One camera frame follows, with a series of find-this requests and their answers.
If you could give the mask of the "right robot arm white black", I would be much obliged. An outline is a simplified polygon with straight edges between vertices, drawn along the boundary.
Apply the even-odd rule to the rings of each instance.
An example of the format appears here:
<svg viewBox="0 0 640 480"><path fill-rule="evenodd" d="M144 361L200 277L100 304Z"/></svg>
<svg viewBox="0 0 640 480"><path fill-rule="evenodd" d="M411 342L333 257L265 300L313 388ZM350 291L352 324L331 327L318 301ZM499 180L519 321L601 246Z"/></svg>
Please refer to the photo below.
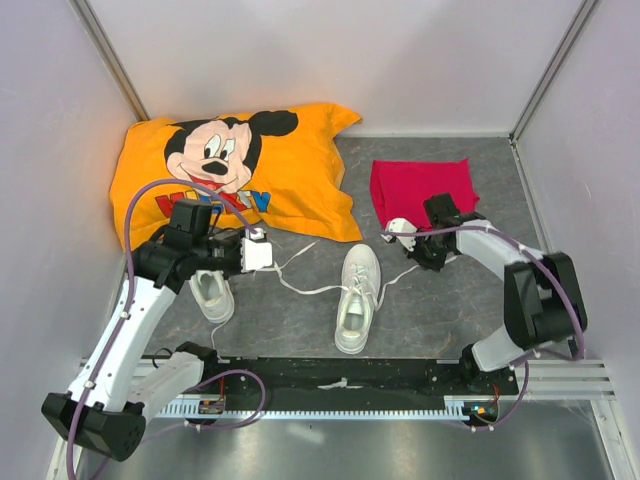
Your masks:
<svg viewBox="0 0 640 480"><path fill-rule="evenodd" d="M483 392L494 371L514 366L551 344L566 342L570 359L585 355L588 320L572 259L565 253L531 249L496 229L482 215L463 213L449 194L427 199L430 231L416 231L407 256L440 271L448 257L473 258L503 282L503 325L465 347L458 381L467 392Z"/></svg>

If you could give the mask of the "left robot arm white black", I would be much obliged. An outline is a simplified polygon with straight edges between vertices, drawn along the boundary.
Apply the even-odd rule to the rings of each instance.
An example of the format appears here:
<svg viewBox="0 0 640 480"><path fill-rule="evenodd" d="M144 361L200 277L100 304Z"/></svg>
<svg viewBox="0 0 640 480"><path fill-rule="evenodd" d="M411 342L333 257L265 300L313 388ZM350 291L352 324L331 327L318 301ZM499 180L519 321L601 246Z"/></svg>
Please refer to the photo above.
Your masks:
<svg viewBox="0 0 640 480"><path fill-rule="evenodd" d="M208 393L219 382L211 351L182 346L142 381L134 373L151 334L184 284L199 271L235 276L254 270L266 240L251 226L217 238L213 208L181 200L161 236L127 246L121 297L83 370L63 393L48 394L41 412L70 446L115 461L136 450L147 424L179 394Z"/></svg>

